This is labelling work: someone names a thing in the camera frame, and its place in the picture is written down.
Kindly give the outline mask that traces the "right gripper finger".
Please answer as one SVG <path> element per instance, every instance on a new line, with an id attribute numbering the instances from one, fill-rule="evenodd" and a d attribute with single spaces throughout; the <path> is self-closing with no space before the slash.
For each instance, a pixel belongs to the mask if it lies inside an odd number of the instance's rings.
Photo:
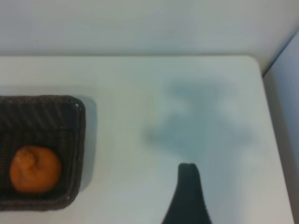
<path id="1" fill-rule="evenodd" d="M 176 189 L 163 224 L 210 224 L 199 170 L 194 163 L 178 165 Z"/>

